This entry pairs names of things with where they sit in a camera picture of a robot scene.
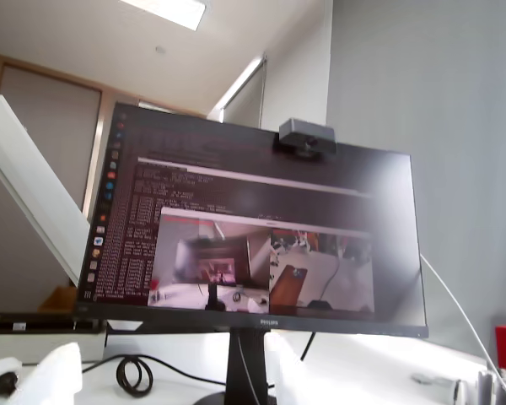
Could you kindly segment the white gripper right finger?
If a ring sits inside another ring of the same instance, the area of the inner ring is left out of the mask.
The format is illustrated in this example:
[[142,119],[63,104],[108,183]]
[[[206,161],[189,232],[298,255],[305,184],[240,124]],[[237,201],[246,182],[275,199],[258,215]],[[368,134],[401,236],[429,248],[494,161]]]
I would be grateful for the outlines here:
[[277,404],[314,404],[314,380],[287,340],[277,332],[264,337],[268,375],[275,384]]

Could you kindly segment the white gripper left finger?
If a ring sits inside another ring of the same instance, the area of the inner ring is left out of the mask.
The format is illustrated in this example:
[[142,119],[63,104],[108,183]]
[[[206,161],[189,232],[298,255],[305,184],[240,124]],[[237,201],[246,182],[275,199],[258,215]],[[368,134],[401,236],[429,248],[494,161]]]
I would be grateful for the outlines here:
[[83,388],[81,353],[77,343],[52,350],[22,380],[8,404],[73,405]]

